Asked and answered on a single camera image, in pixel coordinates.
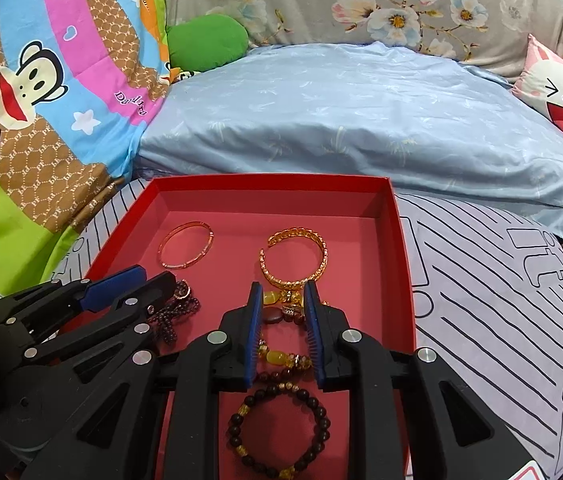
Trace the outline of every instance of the gold bracelet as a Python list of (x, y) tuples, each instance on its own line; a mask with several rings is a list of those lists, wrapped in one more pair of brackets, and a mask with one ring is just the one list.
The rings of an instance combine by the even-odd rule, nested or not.
[(296, 282), (284, 282), (283, 280), (279, 280), (275, 278), (269, 271), (266, 269), (266, 261), (264, 260), (264, 250), (261, 249), (259, 251), (259, 265), (262, 268), (262, 272), (264, 276), (268, 280), (268, 282), (280, 288), (281, 290), (301, 290), (308, 280), (315, 280), (317, 281), (322, 274), (324, 274), (325, 266), (328, 263), (328, 249), (325, 248), (325, 241), (324, 238), (319, 236), (316, 232), (311, 231), (310, 229), (304, 229), (302, 227), (293, 227), (291, 229), (284, 229), (284, 231), (280, 231), (275, 233), (273, 236), (268, 238), (268, 247), (273, 247), (277, 242), (282, 240), (286, 240), (287, 238), (294, 238), (297, 236), (301, 236), (303, 238), (309, 238), (313, 240), (321, 249), (322, 251), (322, 262), (319, 264), (319, 267), (315, 272), (313, 272), (308, 278), (304, 278), (303, 280), (299, 280)]
[[(161, 253), (164, 250), (164, 247), (165, 247), (167, 241), (169, 241), (170, 238), (175, 236), (177, 233), (180, 233), (184, 229), (188, 229), (190, 227), (203, 227), (204, 229), (207, 229), (208, 232), (209, 232), (208, 241), (206, 242), (206, 246), (202, 249), (202, 252), (197, 254), (197, 256), (195, 256), (192, 260), (188, 260), (187, 262), (184, 262), (183, 264), (171, 265), (171, 264), (165, 263), (165, 261), (162, 259)], [(214, 237), (215, 237), (215, 235), (212, 232), (212, 229), (210, 229), (210, 226), (207, 223), (204, 223), (204, 222), (196, 222), (196, 221), (195, 222), (186, 222), (185, 224), (177, 226), (175, 229), (173, 229), (171, 232), (169, 232), (166, 235), (166, 237), (164, 237), (162, 242), (159, 244), (158, 262), (159, 262), (159, 264), (161, 264), (162, 267), (164, 267), (166, 269), (185, 269), (186, 267), (190, 267), (191, 265), (197, 263), (200, 259), (202, 259), (206, 255), (206, 253), (210, 250), (210, 246), (212, 246), (212, 240), (213, 240)]]

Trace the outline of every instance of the white star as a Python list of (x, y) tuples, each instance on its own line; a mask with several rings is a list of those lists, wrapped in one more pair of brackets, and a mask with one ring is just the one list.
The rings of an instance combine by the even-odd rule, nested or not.
[(75, 117), (75, 122), (70, 127), (71, 130), (78, 132), (82, 131), (86, 135), (91, 135), (93, 133), (93, 128), (97, 126), (97, 124), (101, 124), (101, 121), (98, 121), (93, 117), (93, 111), (87, 110), (84, 113), (75, 112), (73, 113), (73, 117)]

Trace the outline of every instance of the pink cat pillow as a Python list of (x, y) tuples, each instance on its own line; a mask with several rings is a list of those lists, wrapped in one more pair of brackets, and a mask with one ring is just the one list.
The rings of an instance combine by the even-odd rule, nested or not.
[(532, 34), (526, 65), (512, 92), (563, 131), (563, 59)]

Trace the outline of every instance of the brown patterned fabric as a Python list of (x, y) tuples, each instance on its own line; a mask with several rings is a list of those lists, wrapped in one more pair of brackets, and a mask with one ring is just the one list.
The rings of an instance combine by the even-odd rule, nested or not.
[[(6, 64), (0, 43), (0, 66)], [(34, 222), (63, 231), (111, 183), (104, 164), (82, 164), (43, 117), (7, 130), (0, 124), (0, 186)]]
[(117, 0), (86, 0), (93, 22), (108, 54), (128, 80), (131, 88), (146, 88), (148, 96), (166, 95), (168, 85), (161, 84), (155, 69), (140, 65), (140, 40)]

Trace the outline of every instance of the pink stripe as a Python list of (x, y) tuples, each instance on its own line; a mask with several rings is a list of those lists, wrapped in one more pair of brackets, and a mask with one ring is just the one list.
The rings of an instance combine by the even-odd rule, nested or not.
[[(159, 111), (162, 98), (151, 101), (148, 89), (131, 88), (124, 73), (108, 56), (97, 27), (93, 22), (86, 0), (45, 0), (50, 26), (73, 76), (89, 91), (102, 99), (111, 112), (130, 118), (133, 125), (147, 123)], [(70, 41), (64, 40), (69, 27), (75, 27), (77, 35)], [(139, 97), (145, 115), (139, 114), (139, 107), (133, 103), (121, 104), (115, 97), (119, 92), (127, 99)]]

